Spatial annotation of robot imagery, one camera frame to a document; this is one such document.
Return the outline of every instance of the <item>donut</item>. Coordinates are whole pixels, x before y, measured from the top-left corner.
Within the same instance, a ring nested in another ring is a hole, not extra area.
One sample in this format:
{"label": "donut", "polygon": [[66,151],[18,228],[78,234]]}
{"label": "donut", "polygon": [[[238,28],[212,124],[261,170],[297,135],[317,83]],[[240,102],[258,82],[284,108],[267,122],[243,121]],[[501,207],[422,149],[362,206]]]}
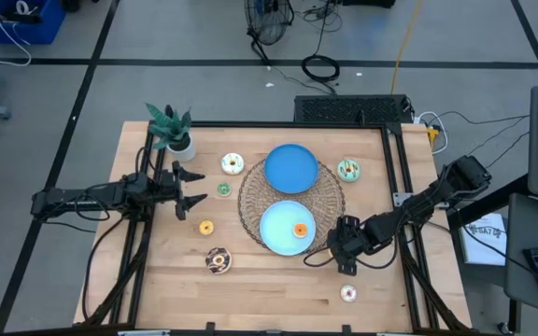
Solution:
{"label": "donut", "polygon": [[296,238],[305,238],[308,233],[308,229],[305,224],[296,224],[294,225],[294,236]]}
{"label": "donut", "polygon": [[353,286],[344,285],[340,290],[340,296],[342,297],[342,300],[350,303],[356,300],[358,293],[356,292],[356,288]]}
{"label": "donut", "polygon": [[232,255],[223,247],[214,247],[206,255],[205,263],[213,274],[226,273],[232,266]]}
{"label": "donut", "polygon": [[337,175],[344,182],[354,182],[361,177],[361,167],[354,160],[342,160],[337,165]]}
{"label": "donut", "polygon": [[198,226],[198,231],[203,235],[209,235],[213,233],[213,222],[210,220],[203,220],[201,224]]}
{"label": "donut", "polygon": [[228,197],[232,193],[232,187],[228,183],[219,183],[217,186],[217,193],[221,197]]}
{"label": "donut", "polygon": [[240,154],[226,154],[221,159],[221,170],[227,175],[238,175],[244,170],[244,159]]}

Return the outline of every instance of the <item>white paper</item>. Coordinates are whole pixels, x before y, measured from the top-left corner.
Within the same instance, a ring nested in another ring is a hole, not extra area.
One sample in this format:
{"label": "white paper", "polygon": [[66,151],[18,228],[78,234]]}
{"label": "white paper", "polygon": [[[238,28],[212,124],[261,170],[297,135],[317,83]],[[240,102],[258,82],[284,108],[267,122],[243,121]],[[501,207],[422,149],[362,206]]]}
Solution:
{"label": "white paper", "polygon": [[[466,230],[481,242],[495,247],[505,254],[507,236],[504,233],[503,219],[500,214],[488,214],[466,225]],[[464,262],[485,265],[505,265],[505,258],[480,244],[464,228],[460,229]]]}

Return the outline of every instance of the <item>wooden tabletop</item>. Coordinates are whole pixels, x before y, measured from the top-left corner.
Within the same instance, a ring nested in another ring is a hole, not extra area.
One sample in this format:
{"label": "wooden tabletop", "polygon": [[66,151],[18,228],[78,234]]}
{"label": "wooden tabletop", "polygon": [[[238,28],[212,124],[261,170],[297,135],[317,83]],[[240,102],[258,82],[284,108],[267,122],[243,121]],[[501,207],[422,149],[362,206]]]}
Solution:
{"label": "wooden tabletop", "polygon": [[[136,151],[144,146],[147,123],[123,125],[110,180],[134,170]],[[246,172],[274,147],[297,143],[310,149],[332,171],[342,159],[361,165],[362,176],[354,183],[342,182],[346,214],[365,219],[390,211],[391,197],[380,132],[334,129],[193,128],[197,156],[183,164],[190,172],[206,175],[201,181],[183,184],[185,195],[208,193],[185,221],[176,219],[173,203],[157,204],[152,238],[136,326],[140,329],[204,329],[215,322],[217,329],[289,331],[340,331],[349,324],[353,331],[412,331],[407,307],[402,263],[398,258],[385,270],[359,265],[355,277],[339,274],[335,262],[322,268],[303,265],[302,257],[280,257],[255,243],[242,228],[237,213],[238,190]],[[431,148],[422,125],[403,125],[403,139],[415,191],[436,178]],[[395,140],[391,137],[396,179],[403,190]],[[228,152],[241,154],[247,165],[236,176],[221,171],[220,160]],[[165,156],[164,167],[173,158]],[[233,192],[217,194],[217,185],[228,182]],[[99,225],[97,237],[113,223]],[[215,231],[203,236],[199,223],[209,219]],[[433,222],[447,226],[444,212],[436,211]],[[88,306],[92,313],[115,284],[127,222],[101,243],[92,263]],[[470,326],[466,299],[449,234],[431,226],[422,231],[432,284],[456,314]],[[205,267],[213,247],[227,248],[234,259],[225,274],[214,275]],[[361,259],[374,265],[388,261],[392,246]],[[314,260],[328,258],[326,252]],[[358,299],[346,303],[340,288],[350,284]],[[132,290],[125,290],[120,321],[125,321]],[[415,282],[423,326],[427,326],[422,291]],[[82,320],[77,310],[76,321]]]}

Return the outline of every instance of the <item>blue plate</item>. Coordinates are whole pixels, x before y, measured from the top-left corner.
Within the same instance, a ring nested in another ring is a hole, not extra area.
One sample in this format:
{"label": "blue plate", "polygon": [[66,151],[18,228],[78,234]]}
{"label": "blue plate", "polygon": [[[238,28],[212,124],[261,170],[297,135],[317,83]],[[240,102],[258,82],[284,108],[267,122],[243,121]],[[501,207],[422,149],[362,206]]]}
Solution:
{"label": "blue plate", "polygon": [[287,144],[267,155],[264,173],[271,187],[285,193],[299,193],[313,187],[319,176],[319,163],[310,150]]}
{"label": "blue plate", "polygon": [[[294,226],[305,224],[304,238],[294,235]],[[315,239],[315,219],[306,207],[295,201],[273,203],[261,217],[261,238],[270,250],[282,256],[304,252]]]}

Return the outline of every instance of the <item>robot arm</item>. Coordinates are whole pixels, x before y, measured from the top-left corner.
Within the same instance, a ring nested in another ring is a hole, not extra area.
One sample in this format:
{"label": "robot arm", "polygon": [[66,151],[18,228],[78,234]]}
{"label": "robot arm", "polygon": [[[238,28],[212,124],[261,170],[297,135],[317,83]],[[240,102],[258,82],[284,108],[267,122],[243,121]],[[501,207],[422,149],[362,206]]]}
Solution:
{"label": "robot arm", "polygon": [[191,182],[205,178],[189,173],[172,163],[172,171],[165,169],[153,180],[144,173],[132,173],[118,182],[105,183],[87,189],[47,189],[33,196],[31,214],[41,220],[58,217],[66,212],[114,210],[145,213],[146,206],[166,201],[176,201],[176,217],[186,219],[189,211],[202,201],[206,194],[184,197],[180,181]]}
{"label": "robot arm", "polygon": [[361,222],[357,217],[342,216],[328,232],[327,245],[338,264],[338,272],[356,275],[356,256],[373,255],[393,241],[405,224],[420,225],[432,216],[438,203],[451,206],[485,190],[491,179],[487,170],[473,157],[463,156],[444,166],[439,178],[391,212]]}

